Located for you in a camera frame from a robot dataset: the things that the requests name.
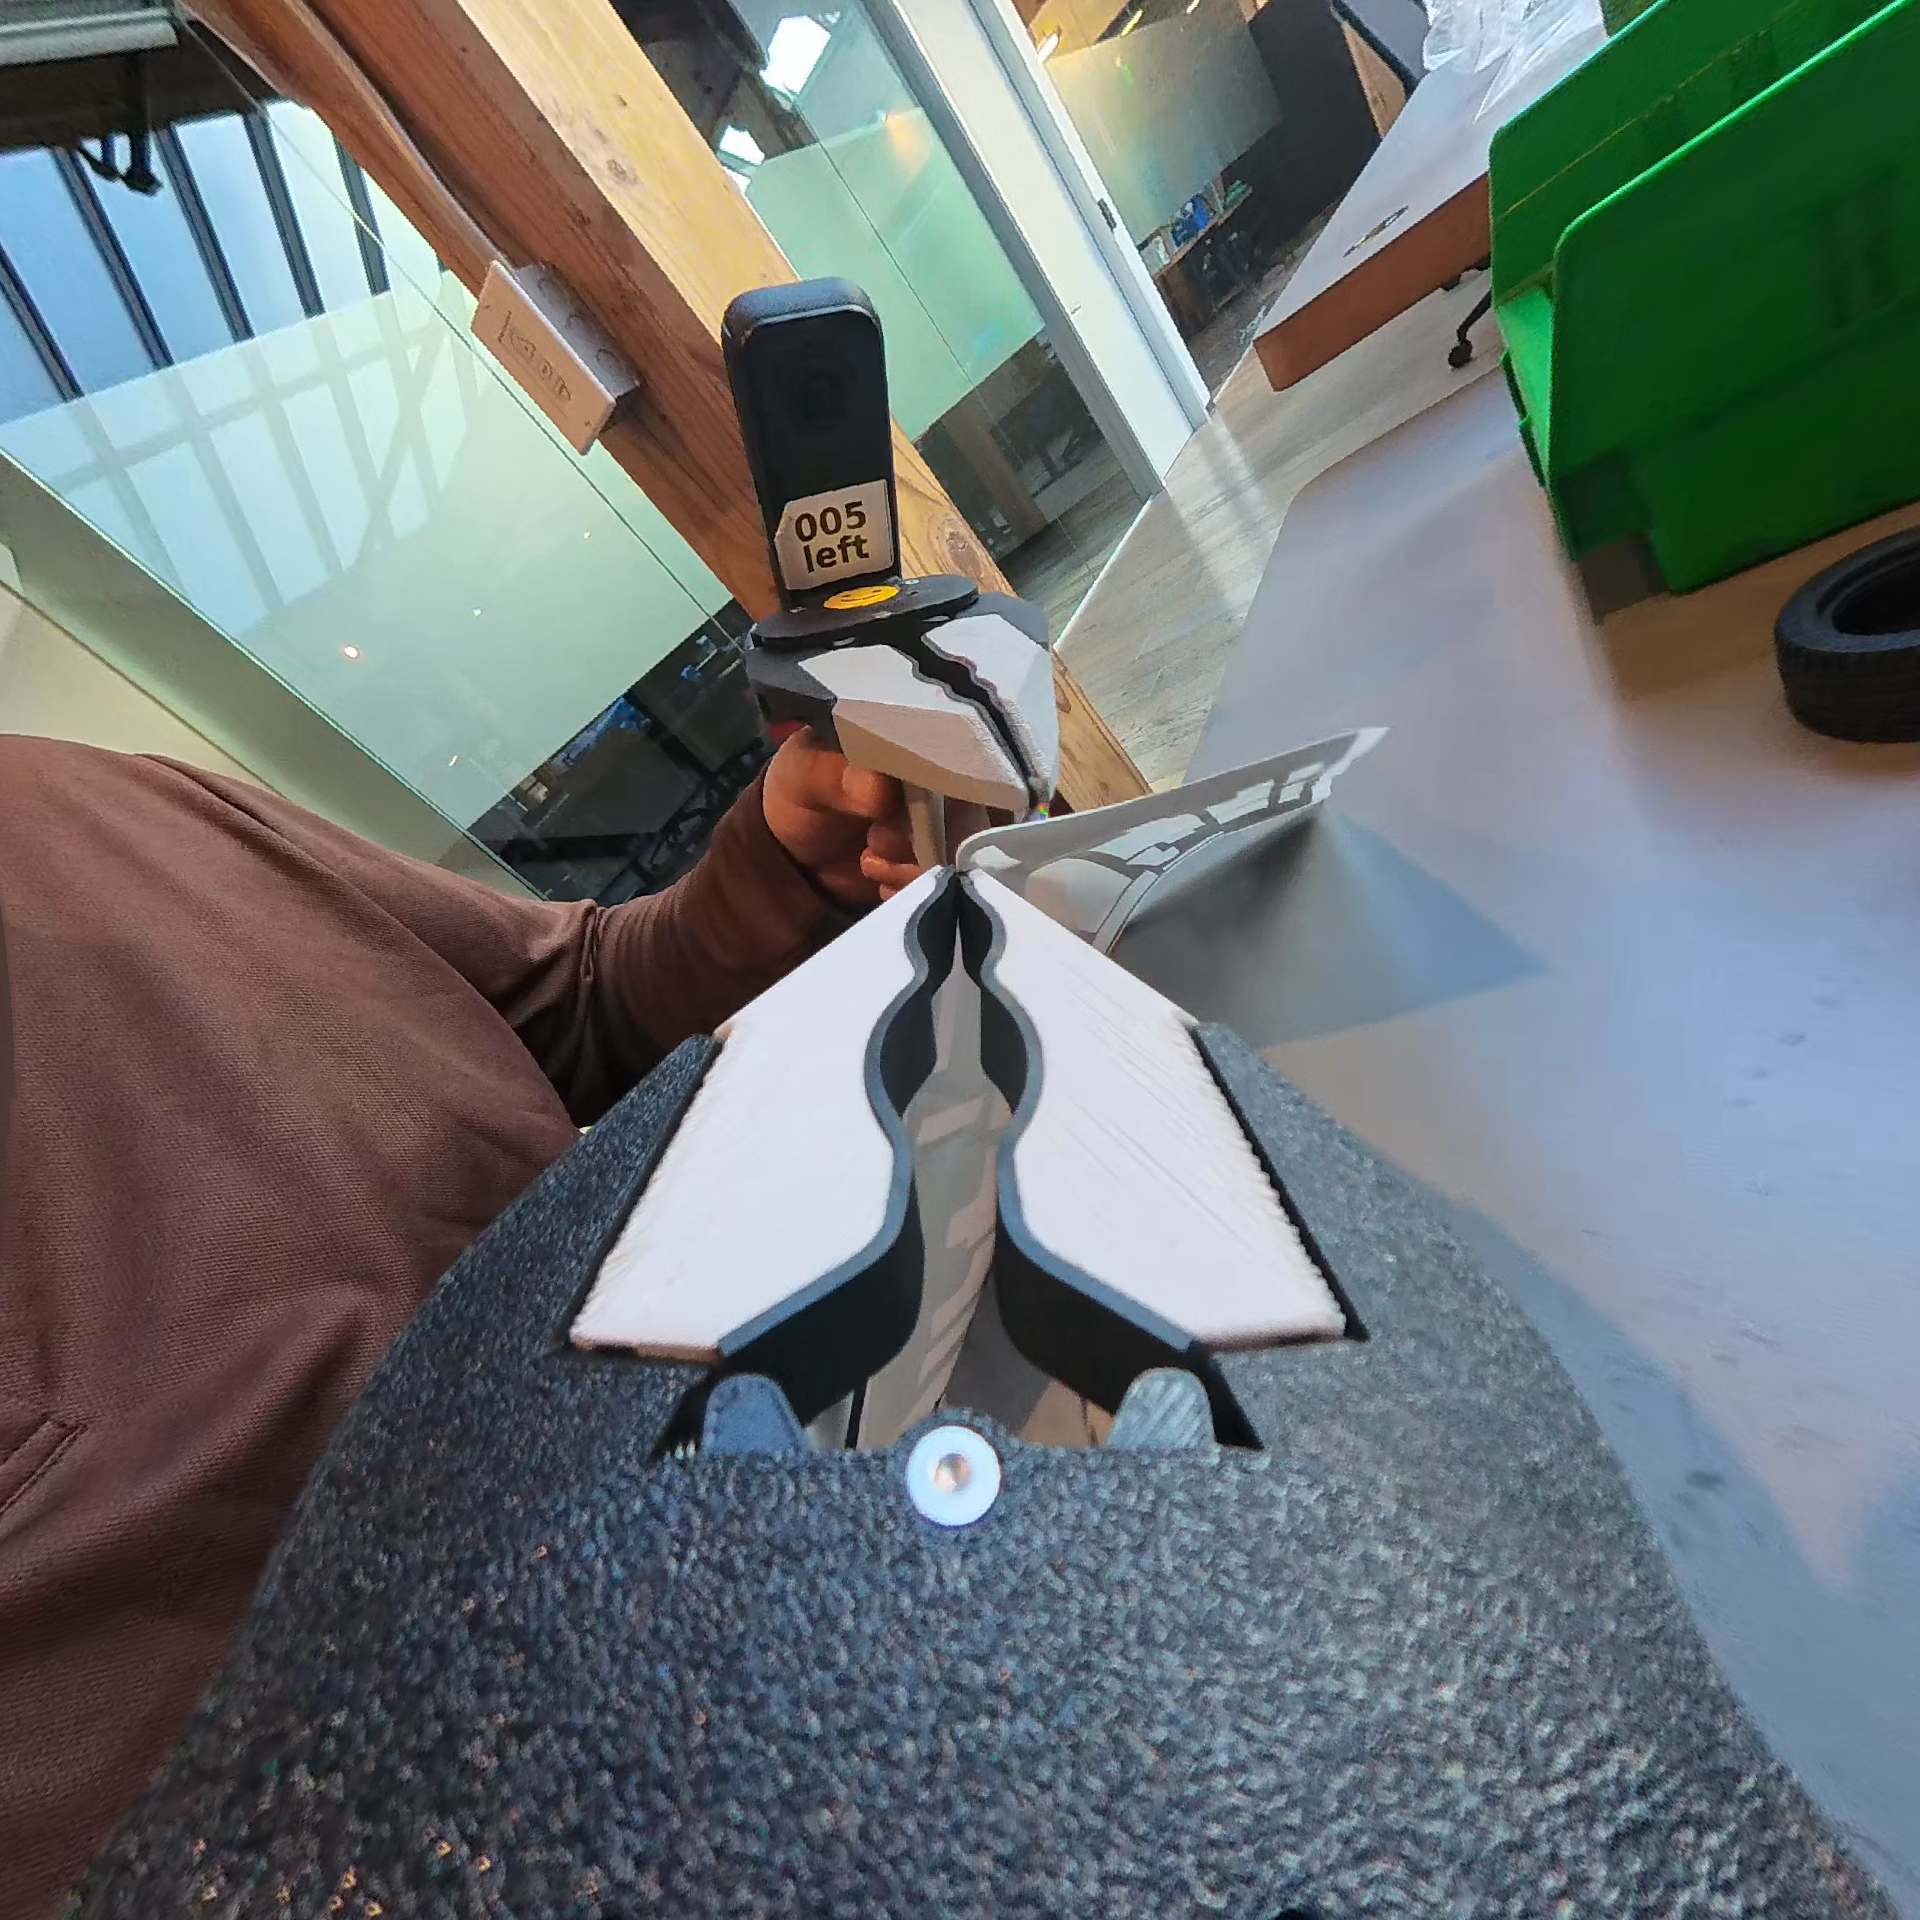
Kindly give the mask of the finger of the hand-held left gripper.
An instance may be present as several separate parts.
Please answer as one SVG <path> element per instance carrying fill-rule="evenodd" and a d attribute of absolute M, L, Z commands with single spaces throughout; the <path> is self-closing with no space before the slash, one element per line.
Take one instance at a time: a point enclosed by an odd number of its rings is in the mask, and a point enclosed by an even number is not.
<path fill-rule="evenodd" d="M 927 794 L 1027 814 L 1024 771 L 988 715 L 886 645 L 822 654 L 831 734 L 855 765 Z"/>
<path fill-rule="evenodd" d="M 918 637 L 926 669 L 988 722 L 1024 781 L 1029 802 L 1052 802 L 1061 772 L 1061 722 L 1045 615 L 1017 596 L 977 596 Z"/>

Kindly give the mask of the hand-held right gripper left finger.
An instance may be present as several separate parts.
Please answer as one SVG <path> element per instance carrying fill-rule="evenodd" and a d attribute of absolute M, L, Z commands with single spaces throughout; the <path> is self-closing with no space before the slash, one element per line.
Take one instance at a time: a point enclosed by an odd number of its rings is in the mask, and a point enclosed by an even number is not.
<path fill-rule="evenodd" d="M 687 1108 L 575 1311 L 577 1350 L 719 1362 L 798 1332 L 864 1279 L 848 1365 L 885 1365 L 918 1314 L 905 1250 L 905 1108 L 932 1066 L 952 959 L 952 868 L 927 871 L 726 1019 Z"/>

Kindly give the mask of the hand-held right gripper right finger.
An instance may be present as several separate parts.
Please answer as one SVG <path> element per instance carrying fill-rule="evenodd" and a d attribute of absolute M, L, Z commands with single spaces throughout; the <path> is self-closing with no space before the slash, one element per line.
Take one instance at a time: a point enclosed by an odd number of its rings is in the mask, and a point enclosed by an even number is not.
<path fill-rule="evenodd" d="M 1024 1260 L 1205 1354 L 1344 1336 L 1193 1019 L 995 878 L 963 879 L 963 910 Z"/>

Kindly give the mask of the holographic sticker sheet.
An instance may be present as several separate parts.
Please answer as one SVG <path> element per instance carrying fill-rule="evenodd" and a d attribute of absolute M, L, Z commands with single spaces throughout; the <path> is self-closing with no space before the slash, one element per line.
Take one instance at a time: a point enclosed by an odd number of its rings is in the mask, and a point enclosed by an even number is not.
<path fill-rule="evenodd" d="M 1193 879 L 1308 822 L 1333 781 L 1382 739 L 1382 727 L 1365 727 L 1142 800 L 1054 821 L 981 826 L 972 837 L 963 837 L 972 806 L 952 800 L 950 853 L 963 872 L 998 879 L 1094 952 L 1110 955 L 1152 893 L 1171 900 L 1166 872 Z M 932 1074 L 907 1108 L 927 1248 L 918 1320 L 899 1358 L 849 1404 L 815 1421 L 817 1438 L 846 1420 L 849 1446 L 899 1440 L 944 1400 L 968 1342 L 992 1274 L 995 1158 L 1011 1118 L 977 1055 L 977 1015 L 976 986 L 939 987 Z"/>

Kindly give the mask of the person's left forearm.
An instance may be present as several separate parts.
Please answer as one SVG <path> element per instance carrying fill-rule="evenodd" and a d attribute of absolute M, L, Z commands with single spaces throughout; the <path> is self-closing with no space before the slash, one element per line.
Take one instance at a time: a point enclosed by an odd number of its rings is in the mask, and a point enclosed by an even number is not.
<path fill-rule="evenodd" d="M 613 908 L 531 906 L 487 997 L 565 1114 L 587 1125 L 668 1051 L 716 1032 L 856 915 L 784 853 L 757 781 L 700 862 L 662 891 Z"/>

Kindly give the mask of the grey desk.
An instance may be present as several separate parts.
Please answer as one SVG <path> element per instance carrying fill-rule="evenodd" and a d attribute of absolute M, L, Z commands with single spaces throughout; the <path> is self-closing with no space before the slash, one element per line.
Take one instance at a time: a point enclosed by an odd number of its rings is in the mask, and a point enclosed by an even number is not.
<path fill-rule="evenodd" d="M 1294 501 L 1193 771 L 1384 739 L 1117 955 L 1438 1197 L 1916 1915 L 1916 749 L 1771 660 L 1846 546 L 1596 624 L 1468 384 Z"/>

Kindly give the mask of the person's left hand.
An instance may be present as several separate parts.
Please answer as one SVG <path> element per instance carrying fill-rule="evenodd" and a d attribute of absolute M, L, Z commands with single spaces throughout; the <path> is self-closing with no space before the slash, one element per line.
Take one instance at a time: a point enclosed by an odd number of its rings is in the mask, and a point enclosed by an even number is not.
<path fill-rule="evenodd" d="M 875 908 L 926 871 L 903 781 L 853 765 L 806 727 L 782 732 L 760 775 L 760 811 L 784 853 L 849 911 Z"/>

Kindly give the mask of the grey socket box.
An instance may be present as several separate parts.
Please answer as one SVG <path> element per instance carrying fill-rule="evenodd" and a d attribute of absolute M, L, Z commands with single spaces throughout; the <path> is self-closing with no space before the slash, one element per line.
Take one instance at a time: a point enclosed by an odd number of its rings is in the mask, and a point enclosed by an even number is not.
<path fill-rule="evenodd" d="M 580 455 L 640 388 L 633 363 L 565 279 L 541 262 L 512 268 L 494 258 L 487 264 L 470 335 Z"/>

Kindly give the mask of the neighbouring grey table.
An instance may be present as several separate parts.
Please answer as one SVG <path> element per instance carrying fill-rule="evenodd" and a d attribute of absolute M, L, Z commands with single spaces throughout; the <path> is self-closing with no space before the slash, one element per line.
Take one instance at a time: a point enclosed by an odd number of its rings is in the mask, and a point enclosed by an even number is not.
<path fill-rule="evenodd" d="M 1276 392 L 1489 253 L 1485 183 L 1494 132 L 1604 43 L 1598 5 L 1574 5 L 1542 43 L 1473 70 L 1424 77 L 1263 315 L 1254 354 Z"/>

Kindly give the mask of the clear plastic bag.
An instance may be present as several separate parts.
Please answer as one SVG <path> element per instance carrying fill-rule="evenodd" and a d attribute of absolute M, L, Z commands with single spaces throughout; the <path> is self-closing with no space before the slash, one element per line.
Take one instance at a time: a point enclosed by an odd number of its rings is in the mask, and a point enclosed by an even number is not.
<path fill-rule="evenodd" d="M 1604 35 L 1601 3 L 1424 3 L 1424 70 L 1476 72 Z"/>

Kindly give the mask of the green plastic bin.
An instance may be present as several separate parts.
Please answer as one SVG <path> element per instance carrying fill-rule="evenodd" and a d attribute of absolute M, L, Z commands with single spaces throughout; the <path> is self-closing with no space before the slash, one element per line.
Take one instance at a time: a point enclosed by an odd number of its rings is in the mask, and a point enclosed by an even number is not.
<path fill-rule="evenodd" d="M 1916 501 L 1916 3 L 1653 5 L 1494 132 L 1489 197 L 1573 562 L 1691 591 Z"/>

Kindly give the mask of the black toy tyre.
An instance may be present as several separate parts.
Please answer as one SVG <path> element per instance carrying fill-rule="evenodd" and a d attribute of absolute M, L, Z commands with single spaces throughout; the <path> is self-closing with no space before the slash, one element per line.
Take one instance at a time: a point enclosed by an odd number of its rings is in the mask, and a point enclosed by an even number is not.
<path fill-rule="evenodd" d="M 1823 567 L 1779 612 L 1773 645 L 1799 724 L 1843 741 L 1916 741 L 1917 530 Z"/>

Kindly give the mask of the wooden post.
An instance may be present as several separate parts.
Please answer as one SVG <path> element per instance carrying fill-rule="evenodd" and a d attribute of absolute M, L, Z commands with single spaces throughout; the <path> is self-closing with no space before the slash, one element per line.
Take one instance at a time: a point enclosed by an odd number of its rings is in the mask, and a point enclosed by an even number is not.
<path fill-rule="evenodd" d="M 861 5 L 188 5 L 312 110 L 480 293 L 559 272 L 638 372 L 592 452 L 748 612 L 775 574 L 723 368 L 740 293 L 846 276 L 879 311 L 913 571 L 1062 634 L 1137 496 Z"/>

